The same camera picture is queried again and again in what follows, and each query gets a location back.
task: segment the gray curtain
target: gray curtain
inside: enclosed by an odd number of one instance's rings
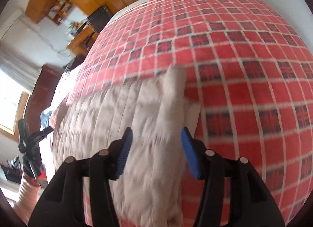
[[[28,93],[34,90],[41,68],[14,57],[0,47],[0,70],[25,88]]]

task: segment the bed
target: bed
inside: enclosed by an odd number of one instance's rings
[[[262,0],[140,0],[100,33],[64,101],[170,65],[186,68],[185,96],[202,104],[195,137],[223,157],[247,157],[288,223],[313,189],[313,58],[303,41]],[[202,186],[185,168],[186,227]],[[228,208],[226,195],[221,224]]]

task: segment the desk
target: desk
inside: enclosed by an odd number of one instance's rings
[[[87,38],[94,32],[94,28],[91,24],[86,26],[75,38],[68,44],[67,49],[71,50],[75,55],[84,55],[85,57],[88,54],[88,50],[85,47]],[[88,46],[92,46],[98,37],[98,33],[95,32],[91,37],[90,43]]]

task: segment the wooden window frame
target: wooden window frame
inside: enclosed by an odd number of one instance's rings
[[[19,141],[18,120],[20,120],[24,116],[28,98],[29,98],[29,94],[26,93],[25,91],[23,91],[21,94],[20,100],[18,102],[18,109],[17,109],[16,115],[15,115],[14,129],[13,130],[10,130],[10,129],[8,129],[5,126],[0,124],[0,134],[8,137],[9,139],[14,140],[15,142]]]

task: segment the beige quilted fabric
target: beige quilted fabric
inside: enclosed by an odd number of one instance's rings
[[[193,134],[200,106],[184,99],[184,68],[88,95],[60,106],[53,134],[58,168],[68,156],[89,158],[133,130],[123,175],[110,183],[117,214],[144,227],[182,226],[179,186],[184,167],[181,129]]]

